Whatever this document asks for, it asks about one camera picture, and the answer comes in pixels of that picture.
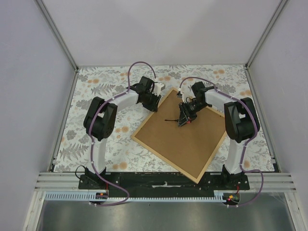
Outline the wooden picture frame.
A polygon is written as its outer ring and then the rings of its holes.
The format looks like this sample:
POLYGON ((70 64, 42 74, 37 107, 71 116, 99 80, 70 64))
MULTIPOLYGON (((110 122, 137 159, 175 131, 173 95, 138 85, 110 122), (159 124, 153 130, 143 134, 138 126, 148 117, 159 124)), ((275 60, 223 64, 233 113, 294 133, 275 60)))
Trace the wooden picture frame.
POLYGON ((202 109, 197 118, 182 127, 176 88, 171 88, 131 138, 155 154, 190 180, 198 183, 226 138, 224 114, 210 107, 202 109))

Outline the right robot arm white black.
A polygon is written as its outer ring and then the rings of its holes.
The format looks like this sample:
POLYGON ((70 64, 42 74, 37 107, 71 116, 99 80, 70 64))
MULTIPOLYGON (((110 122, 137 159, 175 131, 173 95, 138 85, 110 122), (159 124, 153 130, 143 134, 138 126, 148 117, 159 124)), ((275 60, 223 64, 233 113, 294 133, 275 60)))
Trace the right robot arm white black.
POLYGON ((177 96, 183 100, 179 104, 178 126, 193 122, 197 118, 197 112, 206 107, 214 106, 223 111, 230 146, 227 161, 222 167, 220 183, 223 188, 232 189, 244 176, 242 164, 246 147, 260 130, 253 101, 249 97, 236 99, 220 91, 215 85, 206 87, 201 81, 194 83, 192 90, 194 98, 188 102, 184 99, 181 88, 178 88, 177 96))

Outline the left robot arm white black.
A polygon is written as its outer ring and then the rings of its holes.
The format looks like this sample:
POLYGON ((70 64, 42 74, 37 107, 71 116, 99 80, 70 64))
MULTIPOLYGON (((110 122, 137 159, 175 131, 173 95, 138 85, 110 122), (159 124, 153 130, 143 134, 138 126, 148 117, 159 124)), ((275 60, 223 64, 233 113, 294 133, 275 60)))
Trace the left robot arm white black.
POLYGON ((157 112, 161 91, 164 88, 163 83, 142 77, 138 83, 127 87, 125 91, 109 100, 93 98, 83 126, 91 138, 90 158, 85 176, 95 189, 101 189, 106 183, 106 177, 103 175, 106 170, 106 143, 114 130, 117 113, 138 103, 151 112, 157 112))

